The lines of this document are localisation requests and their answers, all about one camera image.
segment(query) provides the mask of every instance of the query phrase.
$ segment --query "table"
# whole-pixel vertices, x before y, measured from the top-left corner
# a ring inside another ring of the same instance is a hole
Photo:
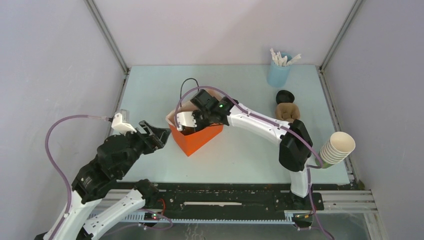
[[[167,128],[165,116],[177,105],[181,83],[195,78],[200,85],[219,88],[246,107],[274,118],[279,89],[267,84],[268,68],[268,65],[133,66],[120,108],[129,110],[129,122],[134,127],[146,120],[155,127]],[[194,82],[186,82],[183,93],[195,86]],[[282,89],[294,94],[300,120],[318,152],[335,130],[316,67],[293,65]],[[122,181],[289,184],[289,172],[280,165],[278,154],[278,147],[266,139],[225,126],[190,157],[170,136],[163,149],[142,155]],[[315,184],[350,183],[343,163],[328,169],[312,169],[311,177]]]

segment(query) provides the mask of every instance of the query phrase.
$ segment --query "metal frame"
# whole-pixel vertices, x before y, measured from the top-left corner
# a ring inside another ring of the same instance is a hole
[[[118,60],[119,65],[121,66],[125,76],[122,84],[122,90],[119,94],[119,99],[116,104],[116,110],[120,107],[123,93],[126,88],[126,83],[129,77],[129,67],[127,66],[121,52],[119,51],[119,48],[114,41],[112,34],[110,33],[96,3],[94,0],[84,0],[84,2],[87,5],[87,8],[91,12],[93,19],[97,23],[100,31],[102,32],[107,44],[110,46],[113,54],[115,55],[116,59]],[[338,32],[334,42],[332,43],[330,49],[328,50],[328,53],[326,54],[322,65],[317,68],[317,72],[319,75],[319,79],[321,81],[322,89],[325,94],[325,98],[327,100],[327,105],[329,108],[329,111],[331,113],[331,118],[334,124],[334,128],[337,131],[340,131],[342,129],[341,123],[338,119],[337,114],[337,108],[335,107],[331,89],[327,83],[326,77],[325,77],[325,69],[327,68],[330,60],[332,59],[333,55],[335,54],[341,40],[345,36],[345,33],[347,32],[348,28],[350,27],[352,21],[354,20],[355,16],[357,15],[360,7],[363,5],[365,0],[356,0],[353,4],[348,16],[346,17],[340,31]],[[352,161],[350,158],[346,159],[346,170],[349,174],[349,179],[351,181],[350,187],[349,186],[337,186],[335,187],[336,190],[316,190],[316,193],[320,193],[322,195],[322,201],[324,205],[324,210],[319,211],[320,213],[325,214],[337,214],[337,213],[362,213],[364,214],[368,232],[370,235],[371,240],[385,240],[387,239],[386,232],[384,230],[384,226],[382,225],[382,222],[380,220],[380,216],[377,211],[377,206],[374,202],[374,198],[372,195],[372,192],[370,190],[358,190],[358,182],[359,182],[359,176],[357,175],[357,168],[355,166],[355,162]],[[112,205],[117,201],[117,198],[124,197],[130,190],[129,189],[113,189],[109,192],[109,194],[103,199],[101,202],[101,205],[99,205],[93,212],[93,214],[96,214],[97,211],[101,211],[104,207],[107,207],[108,205]],[[296,213],[302,213],[302,211],[298,210],[287,210],[285,211],[285,214],[287,216],[288,221],[270,221],[270,222],[254,222],[254,221],[247,221],[246,223],[253,224],[253,223],[260,223],[260,224],[278,224],[278,223],[292,223],[291,216]],[[135,212],[130,214],[128,217],[124,219],[123,222],[139,222],[143,219],[143,213],[142,212]],[[191,220],[189,219],[175,219],[176,222],[181,221],[182,223],[189,223]]]

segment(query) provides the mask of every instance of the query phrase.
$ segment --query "stack of paper cups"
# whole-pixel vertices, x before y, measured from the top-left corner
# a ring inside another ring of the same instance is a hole
[[[346,132],[338,131],[333,133],[319,152],[324,164],[322,168],[326,169],[340,163],[351,154],[355,146],[355,140]],[[320,165],[318,159],[315,159],[315,162],[318,166]]]

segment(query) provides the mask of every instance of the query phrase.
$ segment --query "white wall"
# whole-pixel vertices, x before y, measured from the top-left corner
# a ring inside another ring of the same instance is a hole
[[[391,240],[423,239],[424,1],[368,0],[326,70]]]
[[[97,0],[130,66],[269,64],[270,48],[321,65],[354,0]]]
[[[69,115],[112,115],[123,73],[82,0],[3,0],[0,32],[0,239],[30,240],[66,203],[44,151],[47,130]],[[69,181],[108,126],[81,119],[53,131],[52,155]]]

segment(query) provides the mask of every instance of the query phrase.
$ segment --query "black wire handle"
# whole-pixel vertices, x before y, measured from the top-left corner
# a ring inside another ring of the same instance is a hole
[[[181,99],[181,97],[183,96],[183,86],[188,80],[194,80],[196,82],[197,87],[199,87],[199,82],[195,78],[192,78],[192,77],[187,78],[186,80],[182,82],[181,88],[179,89],[179,99]]]

